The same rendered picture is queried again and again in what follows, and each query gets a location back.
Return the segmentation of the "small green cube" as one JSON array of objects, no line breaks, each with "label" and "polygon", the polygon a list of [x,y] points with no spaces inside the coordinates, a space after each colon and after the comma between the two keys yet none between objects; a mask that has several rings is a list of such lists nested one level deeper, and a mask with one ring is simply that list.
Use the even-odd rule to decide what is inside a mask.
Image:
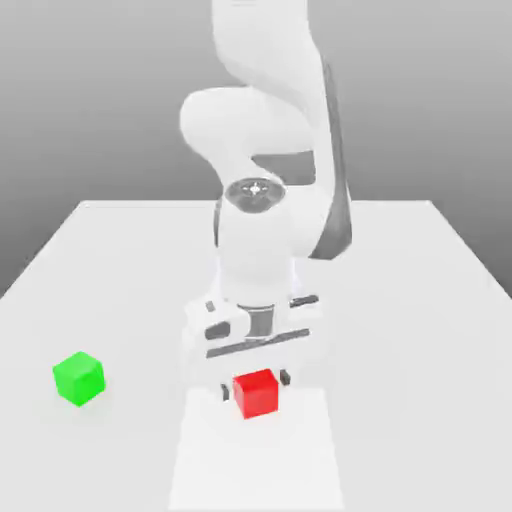
[{"label": "small green cube", "polygon": [[102,363],[79,351],[52,368],[58,394],[81,407],[106,388]]}]

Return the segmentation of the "small red cube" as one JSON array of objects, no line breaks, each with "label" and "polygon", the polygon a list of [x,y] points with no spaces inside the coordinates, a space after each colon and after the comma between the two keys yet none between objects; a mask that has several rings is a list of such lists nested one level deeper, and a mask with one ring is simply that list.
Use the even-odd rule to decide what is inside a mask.
[{"label": "small red cube", "polygon": [[233,393],[244,419],[278,410],[279,386],[270,369],[234,377]]}]

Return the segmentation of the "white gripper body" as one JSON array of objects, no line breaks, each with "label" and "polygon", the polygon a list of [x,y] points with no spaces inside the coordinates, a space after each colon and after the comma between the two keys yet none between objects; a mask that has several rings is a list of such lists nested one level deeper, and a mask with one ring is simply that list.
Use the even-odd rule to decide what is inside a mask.
[{"label": "white gripper body", "polygon": [[321,322],[302,322],[264,337],[234,336],[229,322],[205,330],[198,344],[198,384],[230,384],[238,375],[271,369],[289,374],[323,354]]}]

